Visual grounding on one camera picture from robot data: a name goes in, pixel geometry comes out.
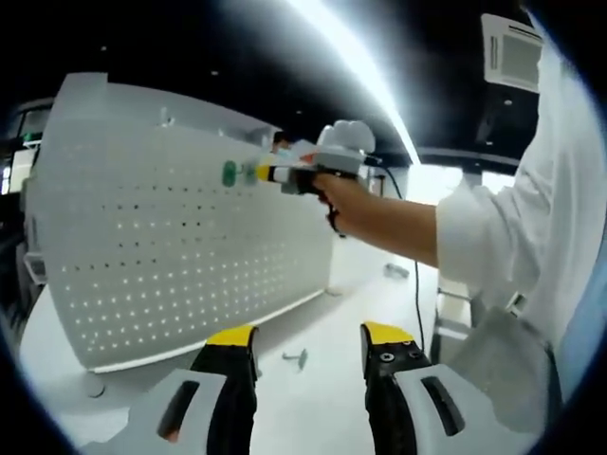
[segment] black cable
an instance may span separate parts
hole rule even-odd
[[[396,189],[396,194],[398,195],[398,198],[400,200],[404,201],[404,197],[402,197],[402,193],[400,192],[400,188],[398,187],[398,184],[396,183],[396,179],[394,177],[394,175],[392,174],[392,171],[390,171],[390,169],[388,169],[387,167],[381,166],[381,169],[383,169],[388,176],[390,177],[390,179],[392,180],[392,184],[395,186]],[[419,325],[419,336],[421,337],[421,351],[422,353],[426,353],[426,342],[424,341],[424,327],[421,323],[421,313],[419,311],[419,264],[417,263],[417,261],[414,261],[414,269],[415,269],[415,312],[417,313],[417,324]]]

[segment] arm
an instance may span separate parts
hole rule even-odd
[[[548,121],[543,111],[514,187],[497,195],[460,187],[434,207],[382,199],[331,175],[319,175],[315,184],[340,213],[340,231],[439,266],[448,279],[477,288],[513,282],[525,293],[540,274],[550,216],[554,148]]]
[[[319,175],[315,185],[340,213],[339,231],[363,242],[437,266],[434,206],[369,193],[357,182]]]

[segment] perforated pegboard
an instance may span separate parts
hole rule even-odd
[[[48,283],[88,369],[191,346],[325,288],[332,231],[312,196],[221,183],[262,151],[135,122],[45,131],[28,199]]]

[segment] ceiling air conditioner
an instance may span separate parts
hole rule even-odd
[[[481,16],[485,80],[538,93],[542,38],[529,26],[493,14]]]

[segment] ceiling light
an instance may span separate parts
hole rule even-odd
[[[390,90],[385,84],[369,52],[356,36],[319,0],[286,0],[313,25],[340,54],[343,62],[359,78],[376,99],[400,136],[409,158],[419,164],[419,156],[407,127],[398,113]]]

